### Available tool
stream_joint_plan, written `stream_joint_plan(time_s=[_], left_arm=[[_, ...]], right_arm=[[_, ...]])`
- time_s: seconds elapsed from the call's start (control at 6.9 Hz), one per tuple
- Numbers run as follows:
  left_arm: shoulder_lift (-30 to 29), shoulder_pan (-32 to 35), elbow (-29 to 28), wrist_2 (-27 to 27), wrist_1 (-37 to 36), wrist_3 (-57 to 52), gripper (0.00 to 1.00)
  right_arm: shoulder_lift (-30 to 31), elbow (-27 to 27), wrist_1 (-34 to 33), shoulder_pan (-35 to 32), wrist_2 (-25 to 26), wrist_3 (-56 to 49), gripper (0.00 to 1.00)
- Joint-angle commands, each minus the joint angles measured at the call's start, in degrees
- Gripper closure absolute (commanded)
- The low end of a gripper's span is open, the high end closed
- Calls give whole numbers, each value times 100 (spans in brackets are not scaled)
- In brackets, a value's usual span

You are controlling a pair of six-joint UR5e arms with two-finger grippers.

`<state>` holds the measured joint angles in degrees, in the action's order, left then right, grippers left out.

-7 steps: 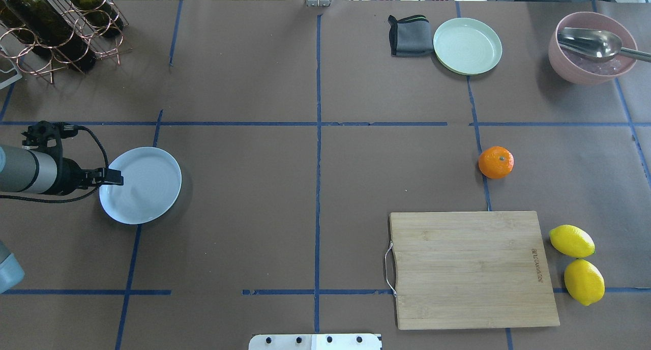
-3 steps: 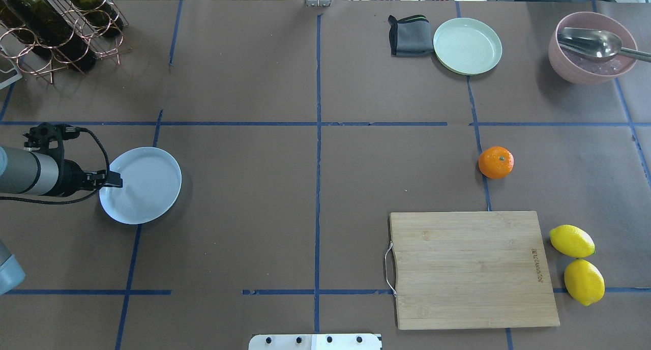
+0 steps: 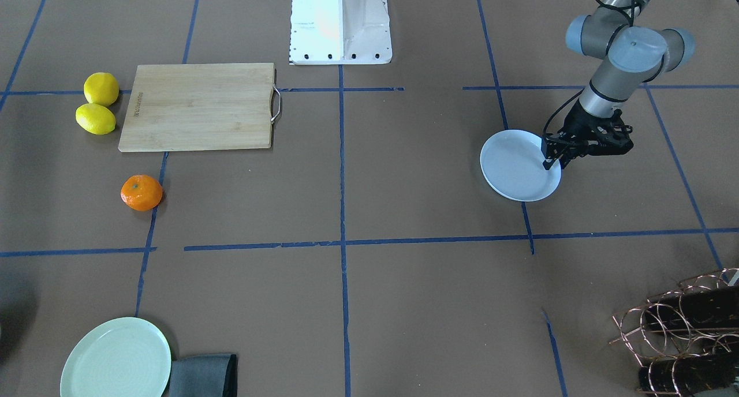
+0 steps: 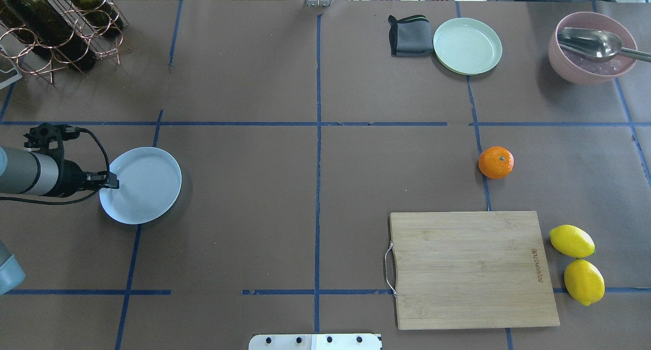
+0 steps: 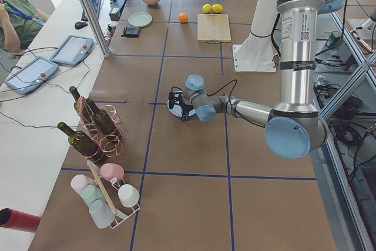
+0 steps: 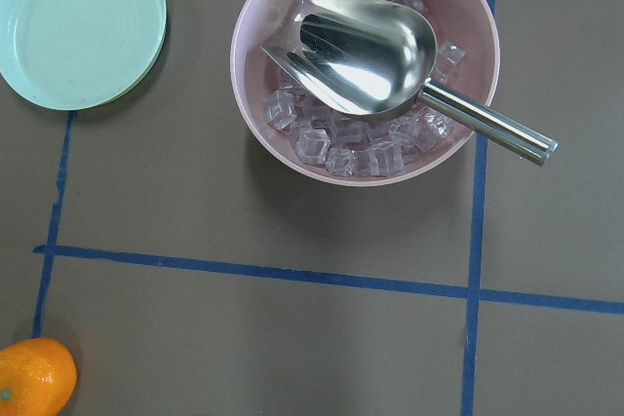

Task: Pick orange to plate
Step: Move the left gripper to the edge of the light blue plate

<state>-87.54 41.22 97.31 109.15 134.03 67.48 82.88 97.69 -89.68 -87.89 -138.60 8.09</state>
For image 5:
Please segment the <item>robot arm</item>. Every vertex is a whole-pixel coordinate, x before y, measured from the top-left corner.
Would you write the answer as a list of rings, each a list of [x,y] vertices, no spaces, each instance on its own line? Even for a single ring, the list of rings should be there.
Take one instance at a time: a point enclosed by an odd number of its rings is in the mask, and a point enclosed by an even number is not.
[[[277,0],[281,16],[280,101],[274,107],[205,91],[205,81],[190,75],[184,89],[170,92],[167,105],[183,119],[193,112],[203,121],[218,113],[242,118],[265,129],[268,147],[286,159],[302,158],[321,147],[329,132],[313,105],[316,23],[319,14],[342,8],[345,0]]]

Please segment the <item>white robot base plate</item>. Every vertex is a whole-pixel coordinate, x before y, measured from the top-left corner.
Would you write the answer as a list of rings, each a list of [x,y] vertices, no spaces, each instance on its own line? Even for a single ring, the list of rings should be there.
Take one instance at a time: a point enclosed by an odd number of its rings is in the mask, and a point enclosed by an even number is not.
[[[273,48],[267,45],[233,45],[236,72],[276,72]]]

